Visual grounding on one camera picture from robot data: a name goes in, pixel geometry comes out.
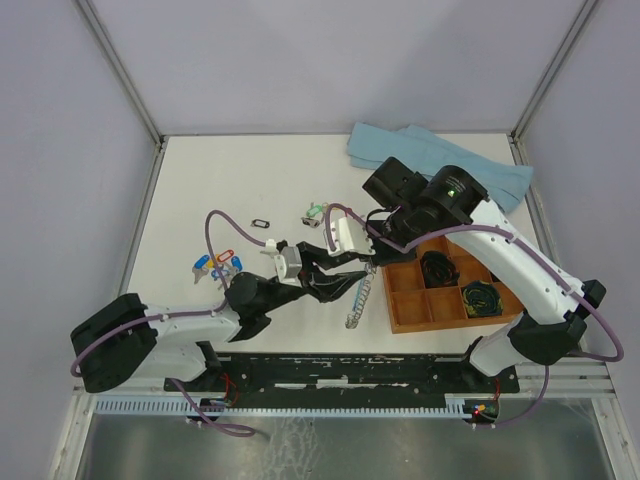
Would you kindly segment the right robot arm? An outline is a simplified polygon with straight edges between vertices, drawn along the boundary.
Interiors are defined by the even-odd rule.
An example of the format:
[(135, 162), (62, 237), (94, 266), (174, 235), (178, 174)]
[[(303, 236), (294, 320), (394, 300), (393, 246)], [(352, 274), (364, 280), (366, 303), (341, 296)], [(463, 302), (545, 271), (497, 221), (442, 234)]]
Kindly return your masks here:
[(606, 293), (554, 264), (507, 220), (488, 191), (467, 171), (442, 167), (432, 179), (387, 159), (363, 189), (390, 216), (374, 232), (406, 252), (442, 234), (493, 273), (519, 300), (522, 312), (480, 338), (458, 368), (467, 389), (481, 391), (495, 375), (531, 361), (550, 366), (577, 351), (588, 318), (598, 316)]

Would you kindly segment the large keyring holder blue handle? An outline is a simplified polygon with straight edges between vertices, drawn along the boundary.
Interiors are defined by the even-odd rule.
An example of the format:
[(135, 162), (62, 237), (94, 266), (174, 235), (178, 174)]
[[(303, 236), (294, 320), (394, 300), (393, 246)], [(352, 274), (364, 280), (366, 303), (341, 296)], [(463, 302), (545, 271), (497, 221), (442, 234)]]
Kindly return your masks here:
[(371, 293), (372, 283), (376, 275), (377, 268), (371, 263), (365, 265), (366, 275), (360, 280), (356, 289), (352, 309), (346, 317), (345, 327), (349, 330), (355, 329), (366, 308), (366, 304)]

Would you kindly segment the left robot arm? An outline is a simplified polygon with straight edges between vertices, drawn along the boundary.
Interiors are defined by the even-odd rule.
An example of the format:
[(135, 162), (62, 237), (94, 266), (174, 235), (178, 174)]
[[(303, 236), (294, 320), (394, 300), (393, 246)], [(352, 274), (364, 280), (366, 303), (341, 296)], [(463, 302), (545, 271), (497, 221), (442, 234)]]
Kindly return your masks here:
[(250, 340), (270, 323), (270, 312), (304, 296), (334, 302), (366, 275), (332, 274), (333, 268), (375, 254), (370, 243), (333, 251), (308, 242), (279, 245), (276, 274), (264, 278), (243, 271), (215, 307), (152, 309), (136, 293), (123, 294), (71, 333), (76, 357), (71, 366), (89, 393), (103, 393), (131, 379), (176, 379), (209, 390), (221, 378), (214, 345)]

